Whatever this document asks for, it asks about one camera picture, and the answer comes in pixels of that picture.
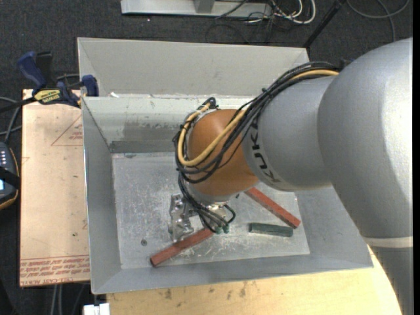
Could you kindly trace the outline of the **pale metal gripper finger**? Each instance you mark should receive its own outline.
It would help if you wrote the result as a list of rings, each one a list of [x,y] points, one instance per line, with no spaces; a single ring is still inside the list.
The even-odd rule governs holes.
[[[171,196],[169,214],[171,222],[186,222],[190,218],[190,204],[182,194]]]
[[[168,224],[168,232],[171,235],[173,243],[177,243],[194,233],[194,227],[192,226],[190,219],[177,219],[172,220]]]

